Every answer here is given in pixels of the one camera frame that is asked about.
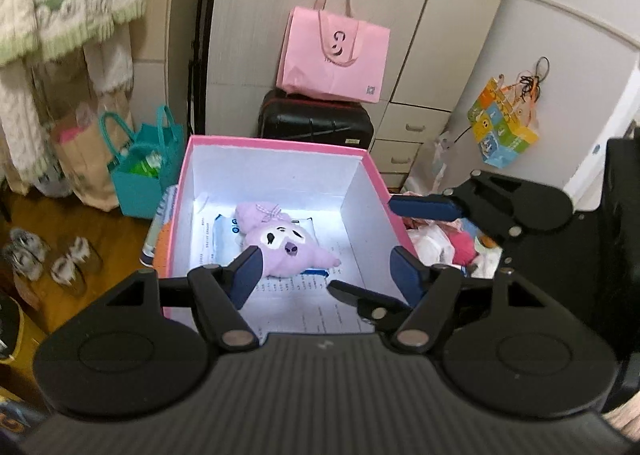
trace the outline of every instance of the stuffed animal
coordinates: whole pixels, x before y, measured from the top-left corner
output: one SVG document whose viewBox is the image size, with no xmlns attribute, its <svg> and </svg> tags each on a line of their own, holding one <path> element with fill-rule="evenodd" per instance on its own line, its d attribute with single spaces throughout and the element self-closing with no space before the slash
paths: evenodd
<svg viewBox="0 0 640 455">
<path fill-rule="evenodd" d="M 309 233 L 291 222 L 276 204 L 242 203 L 236 220 L 245 233 L 242 248 L 257 245 L 262 252 L 262 276 L 289 278 L 306 269 L 330 269 L 340 260 L 322 249 Z"/>
</svg>

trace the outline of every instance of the white wardrobe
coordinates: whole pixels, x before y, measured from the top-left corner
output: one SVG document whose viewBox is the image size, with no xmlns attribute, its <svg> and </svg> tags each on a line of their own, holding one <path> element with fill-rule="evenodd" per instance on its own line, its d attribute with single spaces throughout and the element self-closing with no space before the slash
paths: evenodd
<svg viewBox="0 0 640 455">
<path fill-rule="evenodd" d="M 314 0 L 214 0 L 206 133 L 252 136 L 273 87 L 289 11 Z M 366 106 L 371 153 L 390 188 L 400 186 L 420 143 L 444 128 L 500 0 L 352 0 L 355 15 L 391 30 L 381 100 Z M 344 12 L 344 0 L 327 9 Z"/>
</svg>

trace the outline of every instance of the drawer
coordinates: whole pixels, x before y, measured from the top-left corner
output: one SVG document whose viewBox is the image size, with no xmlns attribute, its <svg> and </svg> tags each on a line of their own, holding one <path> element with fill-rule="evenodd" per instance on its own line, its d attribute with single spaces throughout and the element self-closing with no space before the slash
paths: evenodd
<svg viewBox="0 0 640 455">
<path fill-rule="evenodd" d="M 391 190 L 402 188 L 406 174 L 381 174 L 385 186 Z"/>
<path fill-rule="evenodd" d="M 376 135 L 381 140 L 425 143 L 437 138 L 450 112 L 389 103 Z"/>
<path fill-rule="evenodd" d="M 407 174 L 414 163 L 419 143 L 376 140 L 371 148 L 371 157 L 378 170 L 385 174 Z"/>
</svg>

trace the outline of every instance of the metal screw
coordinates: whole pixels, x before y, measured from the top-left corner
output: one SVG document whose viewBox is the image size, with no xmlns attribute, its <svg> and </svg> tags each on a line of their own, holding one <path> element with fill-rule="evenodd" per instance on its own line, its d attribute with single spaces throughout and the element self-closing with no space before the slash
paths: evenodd
<svg viewBox="0 0 640 455">
<path fill-rule="evenodd" d="M 382 320 L 386 316 L 386 309 L 384 307 L 376 307 L 371 313 L 371 317 L 374 320 Z"/>
<path fill-rule="evenodd" d="M 222 340 L 230 347 L 245 347 L 254 340 L 254 335 L 246 330 L 228 330 Z"/>
<path fill-rule="evenodd" d="M 429 342 L 429 335 L 418 329 L 407 329 L 398 333 L 398 341 L 405 347 L 423 347 Z"/>
</svg>

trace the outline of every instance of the ribbed black surface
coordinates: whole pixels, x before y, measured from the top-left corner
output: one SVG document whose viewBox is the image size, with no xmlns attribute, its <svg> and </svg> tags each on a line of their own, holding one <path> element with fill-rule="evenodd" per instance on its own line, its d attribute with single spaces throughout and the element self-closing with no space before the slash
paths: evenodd
<svg viewBox="0 0 640 455">
<path fill-rule="evenodd" d="M 222 358 L 199 391 L 143 419 L 89 424 L 55 416 L 29 455 L 621 454 L 628 443 L 596 414 L 503 419 L 466 403 L 431 362 L 375 335 L 271 334 Z"/>
</svg>

